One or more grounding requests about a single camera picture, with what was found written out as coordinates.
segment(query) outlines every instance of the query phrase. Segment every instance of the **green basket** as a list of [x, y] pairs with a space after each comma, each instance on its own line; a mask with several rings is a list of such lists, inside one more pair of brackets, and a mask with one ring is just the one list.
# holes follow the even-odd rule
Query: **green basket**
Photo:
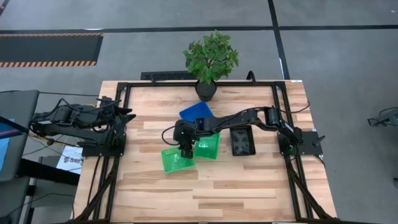
[[210, 137], [202, 137], [195, 145], [195, 157], [217, 159], [218, 147], [220, 146], [220, 134]]
[[195, 166], [195, 161], [181, 157], [181, 150], [177, 148], [163, 150], [162, 161], [166, 174]]

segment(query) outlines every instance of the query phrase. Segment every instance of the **black tray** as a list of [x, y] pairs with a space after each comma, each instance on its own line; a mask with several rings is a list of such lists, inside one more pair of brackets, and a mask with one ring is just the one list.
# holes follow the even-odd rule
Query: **black tray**
[[251, 156], [256, 155], [254, 147], [253, 131], [251, 126], [240, 126], [230, 128], [231, 147], [233, 156]]

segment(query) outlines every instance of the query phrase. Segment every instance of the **wooden tabletop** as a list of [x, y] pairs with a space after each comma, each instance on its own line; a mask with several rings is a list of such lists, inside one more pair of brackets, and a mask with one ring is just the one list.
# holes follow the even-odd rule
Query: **wooden tabletop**
[[[114, 98], [117, 83], [103, 82], [99, 95]], [[303, 83], [286, 81], [286, 86], [291, 110], [304, 108], [307, 97]], [[253, 126], [256, 155], [234, 157], [229, 130], [225, 129], [221, 132], [217, 160], [195, 158], [194, 168], [164, 173], [160, 152], [169, 146], [160, 135], [180, 119], [178, 113], [181, 110], [198, 102], [193, 87], [132, 88], [129, 108], [137, 117], [127, 124], [127, 145], [120, 160], [111, 221], [295, 220], [287, 171], [279, 153], [276, 132], [262, 131]], [[267, 86], [219, 86], [208, 106], [216, 117], [220, 117], [254, 106], [272, 106], [273, 103], [272, 90]], [[294, 125], [304, 131], [314, 128], [309, 109], [293, 114], [293, 119]], [[172, 133], [166, 132], [166, 140], [172, 141]], [[75, 197], [76, 214], [86, 207], [96, 160], [96, 157], [90, 157], [84, 161]], [[326, 212], [335, 216], [324, 166], [314, 156], [302, 156], [302, 160], [309, 191]], [[98, 186], [101, 166], [98, 167], [93, 192]], [[104, 217], [107, 195], [106, 192], [103, 197], [100, 217]], [[302, 216], [305, 217], [299, 190], [298, 197]]]

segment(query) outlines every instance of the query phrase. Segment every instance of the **table leg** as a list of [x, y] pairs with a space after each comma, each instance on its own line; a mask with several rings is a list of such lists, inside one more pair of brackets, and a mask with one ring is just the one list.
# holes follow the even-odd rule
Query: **table leg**
[[21, 159], [18, 176], [28, 176], [37, 179], [51, 180], [63, 184], [75, 185], [79, 183], [80, 175], [50, 167], [38, 162]]

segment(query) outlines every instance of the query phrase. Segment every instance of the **concrete floor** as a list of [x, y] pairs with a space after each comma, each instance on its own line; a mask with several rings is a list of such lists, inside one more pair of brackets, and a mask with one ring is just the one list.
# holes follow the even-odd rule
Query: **concrete floor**
[[[280, 26], [398, 24], [398, 2], [388, 0], [274, 0]], [[270, 26], [261, 0], [11, 0], [1, 30], [181, 26]], [[184, 70], [182, 50], [207, 32], [105, 34], [95, 67], [1, 68], [0, 91], [97, 94], [103, 80], [138, 80], [141, 72]], [[225, 32], [240, 52], [231, 78], [253, 70], [257, 79], [281, 79], [273, 31]], [[325, 153], [333, 200], [343, 220], [396, 223], [398, 143], [394, 127], [371, 128], [366, 119], [397, 106], [398, 30], [282, 31], [291, 79], [303, 80], [315, 127], [326, 135]], [[41, 95], [37, 111], [62, 96]], [[69, 97], [71, 103], [93, 103]], [[37, 149], [29, 143], [26, 152]], [[53, 156], [42, 151], [39, 156]], [[34, 223], [53, 208], [35, 214]], [[57, 208], [65, 221], [66, 205]]]

